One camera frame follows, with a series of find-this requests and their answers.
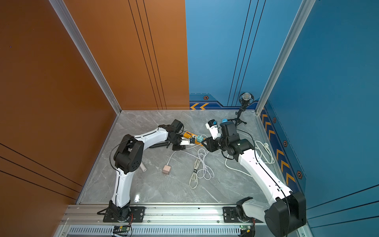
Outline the pink charger cube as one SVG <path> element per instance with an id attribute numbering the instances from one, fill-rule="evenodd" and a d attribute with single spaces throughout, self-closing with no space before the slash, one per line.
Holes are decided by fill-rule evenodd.
<path id="1" fill-rule="evenodd" d="M 165 165 L 162 169 L 162 172 L 166 175 L 169 175 L 171 172 L 171 166 Z"/>

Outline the orange power strip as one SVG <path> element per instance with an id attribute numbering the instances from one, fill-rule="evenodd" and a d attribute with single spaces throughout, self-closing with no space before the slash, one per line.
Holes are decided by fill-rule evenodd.
<path id="1" fill-rule="evenodd" d="M 196 139 L 197 136 L 198 135 L 195 135 L 195 134 L 188 132 L 188 131 L 184 132 L 184 134 L 183 134 L 183 137 L 185 137 L 185 138 L 194 137 Z M 198 143 L 196 140 L 195 144 L 192 144 L 192 145 L 201 145 L 201 143 Z"/>

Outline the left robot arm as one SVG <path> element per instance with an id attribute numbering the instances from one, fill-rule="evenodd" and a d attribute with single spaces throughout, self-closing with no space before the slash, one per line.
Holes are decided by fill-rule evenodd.
<path id="1" fill-rule="evenodd" d="M 114 194 L 105 210 L 103 221 L 130 222 L 132 211 L 130 209 L 130 190 L 135 171 L 142 164 L 143 152 L 160 143 L 180 146 L 184 125 L 175 119 L 169 125 L 159 125 L 158 128 L 141 134 L 123 137 L 114 148 L 114 166 L 116 181 Z"/>

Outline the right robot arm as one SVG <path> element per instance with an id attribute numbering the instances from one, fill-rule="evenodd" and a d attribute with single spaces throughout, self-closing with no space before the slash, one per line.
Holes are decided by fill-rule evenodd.
<path id="1" fill-rule="evenodd" d="M 265 223 L 276 237 L 285 237 L 307 223 L 306 198 L 301 192 L 294 193 L 267 167 L 258 156 L 254 145 L 241 139 L 235 124 L 225 119 L 221 124 L 215 120 L 206 123 L 211 137 L 202 141 L 209 151 L 227 152 L 242 165 L 256 181 L 267 202 L 246 197 L 236 203 L 236 217 L 242 222 L 259 220 Z"/>

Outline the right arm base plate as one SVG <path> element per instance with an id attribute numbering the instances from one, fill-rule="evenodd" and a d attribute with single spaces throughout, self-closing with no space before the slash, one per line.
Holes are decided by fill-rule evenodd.
<path id="1" fill-rule="evenodd" d="M 237 206 L 224 206 L 222 208 L 225 223 L 265 223 L 263 210 L 256 207 L 248 207 L 244 210 Z"/>

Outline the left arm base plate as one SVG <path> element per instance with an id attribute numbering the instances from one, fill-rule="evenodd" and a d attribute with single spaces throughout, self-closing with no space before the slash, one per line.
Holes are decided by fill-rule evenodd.
<path id="1" fill-rule="evenodd" d="M 107 208 L 103 222 L 104 223 L 142 223 L 145 216 L 146 208 L 144 206 L 131 206 L 121 211 L 114 213 Z"/>

